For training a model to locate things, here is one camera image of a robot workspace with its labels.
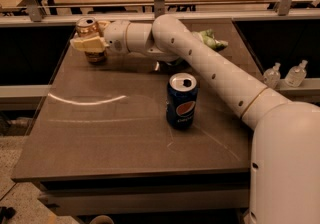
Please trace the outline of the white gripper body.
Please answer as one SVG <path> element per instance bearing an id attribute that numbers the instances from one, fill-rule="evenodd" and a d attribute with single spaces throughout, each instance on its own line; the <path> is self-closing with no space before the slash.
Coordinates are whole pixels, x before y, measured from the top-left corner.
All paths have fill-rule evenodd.
<path id="1" fill-rule="evenodd" d="M 115 54 L 136 52 L 151 57 L 155 53 L 151 24 L 117 20 L 104 29 L 104 39 Z"/>

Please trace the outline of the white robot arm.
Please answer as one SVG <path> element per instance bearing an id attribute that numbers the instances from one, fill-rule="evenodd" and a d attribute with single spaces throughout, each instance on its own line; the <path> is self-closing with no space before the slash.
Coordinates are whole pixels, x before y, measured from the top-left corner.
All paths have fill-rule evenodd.
<path id="1" fill-rule="evenodd" d="M 204 43 L 171 15 L 151 24 L 105 22 L 103 34 L 76 37 L 80 51 L 182 58 L 254 130 L 250 224 L 320 224 L 320 108 L 293 102 Z"/>

